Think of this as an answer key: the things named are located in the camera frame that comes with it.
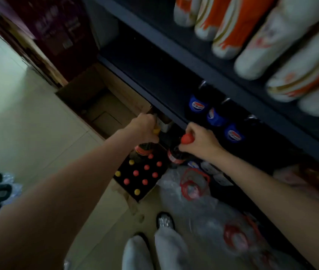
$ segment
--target cardboard box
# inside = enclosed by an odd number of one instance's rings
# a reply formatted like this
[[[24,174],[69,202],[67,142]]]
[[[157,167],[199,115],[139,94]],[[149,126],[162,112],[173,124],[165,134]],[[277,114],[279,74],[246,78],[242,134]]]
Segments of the cardboard box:
[[[57,92],[103,138],[126,127],[151,104],[101,64],[94,64]]]

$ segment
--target person's right hand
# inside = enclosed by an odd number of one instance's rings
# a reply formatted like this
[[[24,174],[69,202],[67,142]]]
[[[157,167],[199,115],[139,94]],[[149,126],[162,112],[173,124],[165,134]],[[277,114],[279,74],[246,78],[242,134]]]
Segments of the person's right hand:
[[[225,149],[218,143],[212,131],[190,122],[186,128],[187,134],[192,134],[194,141],[191,144],[180,144],[179,149],[197,156],[200,159],[211,162],[212,157]]]

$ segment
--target tiled floor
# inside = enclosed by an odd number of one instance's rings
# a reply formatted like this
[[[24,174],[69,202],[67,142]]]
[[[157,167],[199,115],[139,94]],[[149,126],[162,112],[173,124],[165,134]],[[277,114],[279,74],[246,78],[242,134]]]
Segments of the tiled floor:
[[[14,173],[24,191],[103,143],[54,91],[0,39],[0,171]],[[112,181],[76,237],[67,255],[71,270],[120,269],[126,241],[138,231],[148,236],[156,258],[155,217],[162,210],[158,189],[130,209],[117,189]],[[177,228],[200,259],[194,269],[243,269],[223,253],[210,256]]]
[[[24,191],[103,143],[54,91],[0,39],[0,171],[14,173]],[[71,269],[128,209],[113,184],[68,253]]]

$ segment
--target red bottle cap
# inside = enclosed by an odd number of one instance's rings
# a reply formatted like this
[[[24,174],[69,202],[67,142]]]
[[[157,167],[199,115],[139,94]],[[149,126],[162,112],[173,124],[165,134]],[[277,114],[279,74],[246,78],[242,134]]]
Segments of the red bottle cap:
[[[184,145],[191,144],[193,141],[194,141],[194,136],[190,133],[183,135],[181,138],[181,144],[184,144]]]

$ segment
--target pants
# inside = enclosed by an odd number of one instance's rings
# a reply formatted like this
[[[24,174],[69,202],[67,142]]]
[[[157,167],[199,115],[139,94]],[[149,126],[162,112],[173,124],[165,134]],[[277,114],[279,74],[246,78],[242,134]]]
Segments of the pants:
[[[160,227],[154,235],[157,257],[162,270],[189,270],[188,248],[180,234]],[[140,236],[128,240],[122,258],[122,270],[153,270],[146,243]]]

